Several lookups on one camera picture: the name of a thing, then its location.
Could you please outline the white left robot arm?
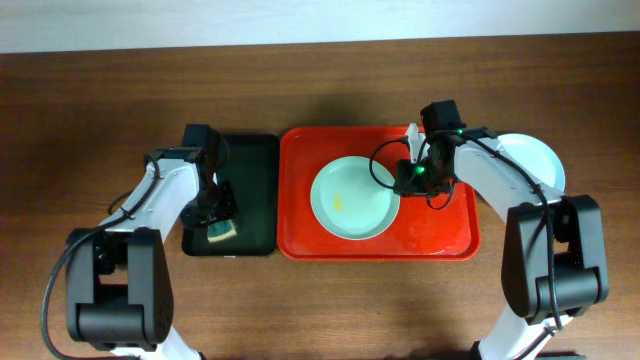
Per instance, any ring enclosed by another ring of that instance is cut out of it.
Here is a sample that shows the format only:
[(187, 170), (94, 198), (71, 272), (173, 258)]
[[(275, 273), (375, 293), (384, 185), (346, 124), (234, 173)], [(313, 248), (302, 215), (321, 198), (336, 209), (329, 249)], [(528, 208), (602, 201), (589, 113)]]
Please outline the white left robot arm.
[(145, 160), (145, 175), (120, 209), (94, 229), (77, 229), (66, 271), (67, 330), (107, 359), (200, 359), (173, 326), (164, 243), (177, 221), (209, 242), (236, 235), (236, 209), (219, 146), (190, 142)]

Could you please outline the green plate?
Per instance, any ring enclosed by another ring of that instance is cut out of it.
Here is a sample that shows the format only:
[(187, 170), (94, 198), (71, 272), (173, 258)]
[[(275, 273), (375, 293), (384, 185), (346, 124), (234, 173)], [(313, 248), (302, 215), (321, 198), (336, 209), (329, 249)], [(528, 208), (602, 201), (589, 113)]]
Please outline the green plate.
[(361, 156), (338, 158), (314, 178), (310, 205), (318, 223), (342, 239), (363, 241), (382, 234), (395, 221), (400, 196), (394, 177), (376, 161)]

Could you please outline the light blue plate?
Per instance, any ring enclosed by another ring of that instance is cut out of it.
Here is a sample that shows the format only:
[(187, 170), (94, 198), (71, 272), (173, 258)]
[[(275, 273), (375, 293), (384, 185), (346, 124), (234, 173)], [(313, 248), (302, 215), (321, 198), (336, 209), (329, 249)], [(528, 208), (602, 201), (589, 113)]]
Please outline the light blue plate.
[(564, 191), (566, 174), (558, 155), (544, 142), (529, 135), (509, 133), (498, 136), (504, 149), (545, 184)]

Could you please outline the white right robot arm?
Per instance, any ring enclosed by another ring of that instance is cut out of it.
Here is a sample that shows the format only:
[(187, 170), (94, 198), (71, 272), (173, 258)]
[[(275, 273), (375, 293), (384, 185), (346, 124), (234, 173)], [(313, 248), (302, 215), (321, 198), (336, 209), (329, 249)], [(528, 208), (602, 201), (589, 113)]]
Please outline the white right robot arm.
[(533, 162), (510, 154), (488, 128), (420, 131), (394, 190), (424, 196), (471, 186), (505, 222), (501, 285), (505, 308), (469, 351), (472, 359), (534, 359), (565, 325), (610, 290), (602, 217), (588, 195), (568, 196), (542, 181)]

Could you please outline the yellow green sponge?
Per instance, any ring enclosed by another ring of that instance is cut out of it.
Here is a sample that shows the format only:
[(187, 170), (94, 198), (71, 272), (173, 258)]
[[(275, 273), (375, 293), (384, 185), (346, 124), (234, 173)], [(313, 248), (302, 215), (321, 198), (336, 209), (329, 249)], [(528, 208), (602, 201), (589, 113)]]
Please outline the yellow green sponge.
[(207, 240), (209, 243), (225, 241), (236, 235), (236, 225), (232, 219), (212, 223), (207, 228)]

